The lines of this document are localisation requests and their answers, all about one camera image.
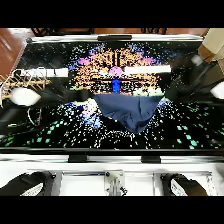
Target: wooden floor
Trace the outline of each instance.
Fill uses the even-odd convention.
[[[168,28],[167,34],[201,35],[204,31],[205,28]],[[95,33],[134,34],[141,33],[141,28],[95,28]],[[0,75],[5,77],[10,73],[25,39],[33,36],[30,28],[0,28]]]

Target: dark blue cloth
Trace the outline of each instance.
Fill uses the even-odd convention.
[[[143,131],[162,96],[126,96],[118,93],[94,96],[105,117],[118,120],[130,132]]]

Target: navy fabric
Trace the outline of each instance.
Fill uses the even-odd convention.
[[[105,117],[118,120],[130,132],[139,133],[146,128],[162,96],[126,96],[118,93],[94,96]]]

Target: folded cloth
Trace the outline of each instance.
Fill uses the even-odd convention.
[[[144,131],[162,96],[126,96],[118,93],[98,94],[97,102],[105,117],[118,120],[130,132]]]

